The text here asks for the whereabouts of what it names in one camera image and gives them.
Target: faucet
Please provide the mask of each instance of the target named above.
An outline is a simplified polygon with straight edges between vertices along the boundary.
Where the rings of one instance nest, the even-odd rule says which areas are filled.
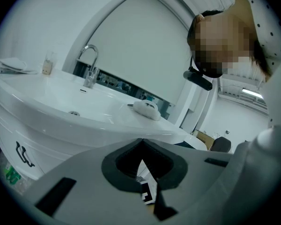
[[[98,60],[98,57],[99,57],[99,51],[97,49],[97,47],[95,45],[86,45],[84,48],[82,48],[81,50],[81,55],[86,51],[88,50],[89,48],[93,49],[95,51],[95,59],[94,59],[94,62],[93,64],[91,65],[90,69],[88,70],[88,73],[86,75],[86,78],[84,80],[84,86],[87,87],[87,88],[92,88],[94,86],[94,84],[96,83],[97,81],[97,77],[98,77],[98,74],[99,74],[99,71],[100,69],[98,69],[96,66],[96,63],[97,63],[97,60]]]

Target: fluorescent light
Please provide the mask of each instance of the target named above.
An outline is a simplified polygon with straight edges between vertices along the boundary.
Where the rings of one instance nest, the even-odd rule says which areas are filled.
[[[245,93],[248,93],[248,94],[251,94],[251,95],[253,95],[253,96],[257,96],[257,97],[263,99],[263,97],[262,97],[259,93],[256,93],[256,92],[253,92],[253,91],[250,91],[250,90],[247,90],[247,89],[244,89],[244,88],[243,88],[243,91],[242,91],[242,92],[245,92]]]

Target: chair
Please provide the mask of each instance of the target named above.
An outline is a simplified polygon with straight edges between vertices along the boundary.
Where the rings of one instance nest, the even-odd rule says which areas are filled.
[[[231,141],[225,137],[219,137],[215,139],[212,144],[210,151],[216,152],[229,152],[231,149]]]

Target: cabinet handle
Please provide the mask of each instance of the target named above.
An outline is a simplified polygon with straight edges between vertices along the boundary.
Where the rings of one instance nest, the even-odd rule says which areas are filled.
[[[17,154],[19,155],[20,159],[22,160],[22,162],[23,162],[23,163],[26,163],[26,161],[21,157],[21,155],[20,155],[20,153],[19,153],[19,147],[20,147],[20,145],[19,145],[18,142],[16,142],[16,143],[17,143],[17,146],[16,146],[15,150],[16,150]]]
[[[24,152],[26,152],[26,149],[22,146],[22,156],[23,156],[23,158],[24,158],[24,160],[25,160],[25,163],[27,163],[27,165],[28,165],[29,167],[35,167],[33,163],[29,163],[29,161],[26,159],[26,157],[25,157],[25,155],[24,155]]]

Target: neck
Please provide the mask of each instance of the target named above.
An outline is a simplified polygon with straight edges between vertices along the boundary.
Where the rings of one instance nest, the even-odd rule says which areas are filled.
[[[254,24],[253,14],[251,6],[248,0],[235,0],[233,6],[224,11],[226,15],[236,16],[238,19],[243,21],[245,25],[250,29],[252,39],[257,40],[257,33]]]

